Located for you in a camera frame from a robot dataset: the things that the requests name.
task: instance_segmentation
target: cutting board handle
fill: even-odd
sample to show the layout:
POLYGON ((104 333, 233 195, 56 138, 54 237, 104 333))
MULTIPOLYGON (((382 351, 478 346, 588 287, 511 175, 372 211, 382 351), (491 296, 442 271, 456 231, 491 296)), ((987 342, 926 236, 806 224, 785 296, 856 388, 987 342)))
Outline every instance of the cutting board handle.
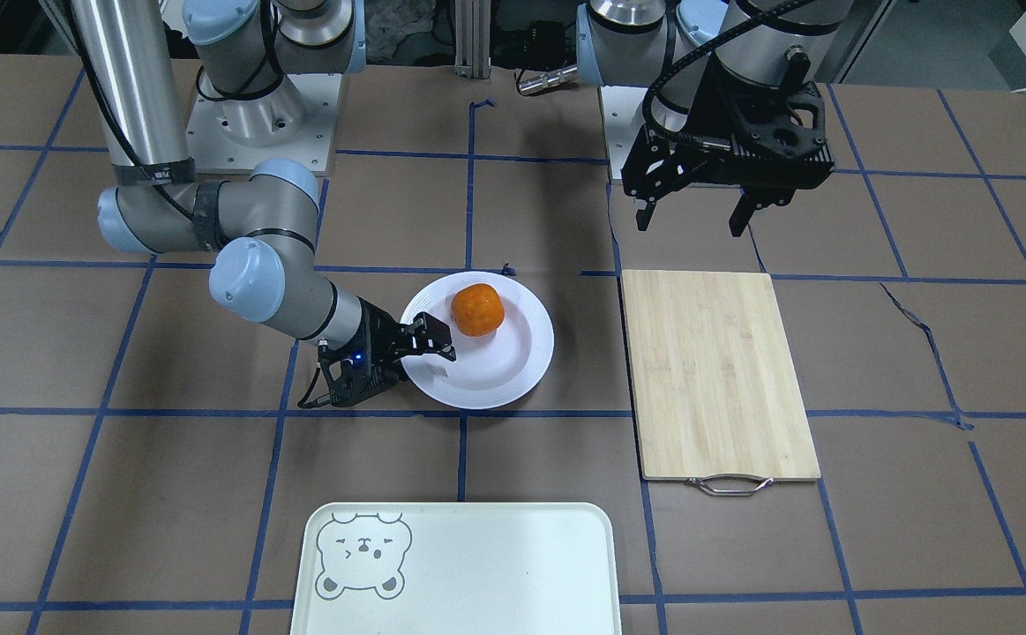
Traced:
POLYGON ((704 493, 709 495, 751 495, 763 489, 763 487, 770 486, 776 479, 767 478, 753 478, 744 477, 744 475, 736 475, 736 477, 726 477, 721 475, 720 477, 708 477, 708 478, 690 478, 685 481, 685 485, 697 487, 697 489, 702 490, 704 493), (727 479, 727 478, 738 478, 749 481, 753 483, 751 489, 718 489, 718 487, 713 487, 709 485, 710 480, 714 479, 727 479))

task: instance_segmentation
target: blue joint cap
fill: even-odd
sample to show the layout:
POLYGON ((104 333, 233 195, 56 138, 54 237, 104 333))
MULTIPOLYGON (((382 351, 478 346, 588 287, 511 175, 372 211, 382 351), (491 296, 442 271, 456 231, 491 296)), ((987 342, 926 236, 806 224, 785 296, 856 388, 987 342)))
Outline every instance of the blue joint cap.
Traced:
POLYGON ((97 197, 97 227, 105 241, 124 253, 156 253, 137 238, 128 223, 121 216, 121 206, 116 201, 117 188, 106 189, 97 197))
POLYGON ((367 30, 363 25, 363 0, 356 0, 354 3, 354 13, 352 13, 352 56, 348 59, 348 68, 344 70, 344 75, 351 75, 360 72, 368 65, 368 44, 367 30))
POLYGON ((677 24, 693 41, 694 47, 713 40, 720 33, 727 4, 721 0, 682 0, 677 5, 677 24))
POLYGON ((214 302, 250 322, 266 322, 286 296, 286 270, 270 245, 235 238, 214 259, 206 285, 214 302))
POLYGON ((214 44, 242 28, 258 10, 259 0, 186 0, 183 24, 187 39, 198 47, 214 44))
POLYGON ((281 178, 291 186, 295 186, 301 192, 308 194, 308 198, 312 198, 312 204, 319 208, 320 206, 320 196, 318 192, 318 186, 316 186, 316 176, 312 175, 312 170, 305 167, 294 160, 287 160, 286 158, 272 158, 272 160, 264 160, 258 164, 254 171, 250 173, 249 177, 253 180, 254 176, 264 173, 267 176, 274 176, 276 178, 281 178))
POLYGON ((595 41, 590 36, 590 19, 587 4, 576 9, 576 63, 580 80, 587 85, 602 85, 602 73, 598 72, 595 59, 595 41))

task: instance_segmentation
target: cartoon bear face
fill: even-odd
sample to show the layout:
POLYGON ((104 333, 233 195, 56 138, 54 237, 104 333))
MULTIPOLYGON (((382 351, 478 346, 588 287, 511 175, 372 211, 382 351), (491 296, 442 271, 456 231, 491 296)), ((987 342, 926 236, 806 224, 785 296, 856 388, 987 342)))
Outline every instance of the cartoon bear face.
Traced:
POLYGON ((374 588, 384 600, 403 592, 403 557, 411 548, 411 527, 402 514, 354 514, 320 527, 316 550, 324 568, 316 579, 316 594, 334 600, 345 588, 374 588))

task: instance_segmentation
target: persimmon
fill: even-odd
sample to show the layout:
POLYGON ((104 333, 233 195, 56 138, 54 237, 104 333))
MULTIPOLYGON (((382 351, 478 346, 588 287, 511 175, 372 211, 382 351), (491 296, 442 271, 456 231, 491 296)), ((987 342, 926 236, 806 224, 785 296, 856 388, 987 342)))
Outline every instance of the persimmon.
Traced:
POLYGON ((501 304, 500 294, 484 282, 458 292, 449 310, 457 327, 466 336, 486 336, 505 321, 505 306, 501 304))

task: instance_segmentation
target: wooden cutting board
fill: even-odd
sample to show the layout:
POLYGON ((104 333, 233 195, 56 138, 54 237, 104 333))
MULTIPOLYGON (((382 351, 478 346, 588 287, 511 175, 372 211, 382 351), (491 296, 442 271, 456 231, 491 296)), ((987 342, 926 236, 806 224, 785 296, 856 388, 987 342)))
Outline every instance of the wooden cutting board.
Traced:
POLYGON ((820 477, 767 274, 622 273, 642 474, 820 477))

